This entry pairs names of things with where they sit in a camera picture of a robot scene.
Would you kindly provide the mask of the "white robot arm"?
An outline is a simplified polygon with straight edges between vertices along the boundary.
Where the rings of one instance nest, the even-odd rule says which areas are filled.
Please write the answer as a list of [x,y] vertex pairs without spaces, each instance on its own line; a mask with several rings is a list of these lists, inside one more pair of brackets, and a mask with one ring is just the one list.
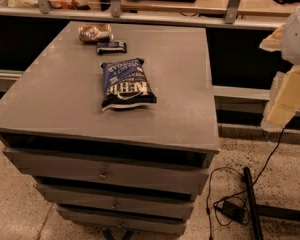
[[265,131],[278,132],[300,110],[300,5],[259,47],[269,52],[280,51],[282,59],[292,64],[287,73],[278,73],[273,79],[270,101],[261,121]]

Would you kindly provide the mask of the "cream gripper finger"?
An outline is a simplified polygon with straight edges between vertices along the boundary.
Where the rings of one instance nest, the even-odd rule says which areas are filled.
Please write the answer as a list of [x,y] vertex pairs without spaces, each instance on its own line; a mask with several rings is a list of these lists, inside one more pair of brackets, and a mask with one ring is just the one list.
[[268,52],[280,51],[283,31],[284,25],[278,27],[269,36],[261,41],[259,47]]
[[275,75],[261,128],[267,132],[279,132],[299,111],[300,65],[294,65],[287,73],[278,72]]

